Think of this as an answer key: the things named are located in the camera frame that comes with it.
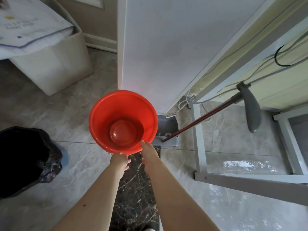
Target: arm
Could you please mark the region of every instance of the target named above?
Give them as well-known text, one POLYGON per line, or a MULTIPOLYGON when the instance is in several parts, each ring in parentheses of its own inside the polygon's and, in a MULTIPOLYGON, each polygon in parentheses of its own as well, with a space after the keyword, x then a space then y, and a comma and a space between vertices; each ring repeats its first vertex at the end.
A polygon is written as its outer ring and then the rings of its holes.
POLYGON ((144 170, 151 179, 164 231, 219 231, 159 159, 152 144, 142 140, 141 146, 144 170))
POLYGON ((53 231, 107 231, 120 179, 131 160, 127 155, 113 154, 110 165, 94 184, 54 227, 53 231))

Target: metal rack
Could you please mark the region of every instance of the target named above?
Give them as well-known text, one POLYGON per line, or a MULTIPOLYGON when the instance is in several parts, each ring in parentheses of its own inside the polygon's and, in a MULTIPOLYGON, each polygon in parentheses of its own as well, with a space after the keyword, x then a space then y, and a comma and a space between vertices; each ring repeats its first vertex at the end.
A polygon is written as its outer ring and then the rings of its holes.
MULTIPOLYGON (((195 98, 201 102, 210 99, 225 86, 232 83, 244 72, 288 43, 308 27, 308 2, 289 15, 278 27, 265 36, 236 63, 223 72, 195 98)), ((308 113, 308 106, 274 116, 279 122, 285 139, 292 175, 252 175, 208 173, 205 145, 201 124, 193 127, 196 166, 195 180, 223 186, 269 198, 308 206, 308 169, 295 140, 288 118, 308 113)), ((200 105, 192 105, 192 121, 201 117, 200 105)))

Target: forearm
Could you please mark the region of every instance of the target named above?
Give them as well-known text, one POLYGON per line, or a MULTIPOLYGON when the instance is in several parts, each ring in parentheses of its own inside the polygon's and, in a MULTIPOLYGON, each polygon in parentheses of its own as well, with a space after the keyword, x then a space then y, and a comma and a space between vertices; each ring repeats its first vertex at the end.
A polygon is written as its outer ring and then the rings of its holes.
POLYGON ((219 230, 161 161, 149 177, 165 231, 219 230))
POLYGON ((108 166, 53 229, 107 231, 121 175, 108 166))

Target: cardboard box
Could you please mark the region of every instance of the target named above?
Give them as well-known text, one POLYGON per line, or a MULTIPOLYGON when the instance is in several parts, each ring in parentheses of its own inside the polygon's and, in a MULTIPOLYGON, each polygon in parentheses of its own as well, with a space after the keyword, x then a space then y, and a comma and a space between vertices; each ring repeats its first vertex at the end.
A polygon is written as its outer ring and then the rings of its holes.
POLYGON ((46 95, 66 88, 94 72, 83 33, 56 0, 42 0, 75 26, 73 34, 54 46, 10 60, 46 95))

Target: black garbage bag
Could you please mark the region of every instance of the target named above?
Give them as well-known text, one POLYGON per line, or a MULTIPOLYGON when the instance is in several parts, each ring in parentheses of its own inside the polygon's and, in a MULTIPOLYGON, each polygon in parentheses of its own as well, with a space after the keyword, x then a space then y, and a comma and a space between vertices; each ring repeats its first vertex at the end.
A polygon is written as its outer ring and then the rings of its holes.
POLYGON ((62 169, 62 153, 35 128, 0 131, 0 198, 14 197, 37 183, 49 183, 62 169))

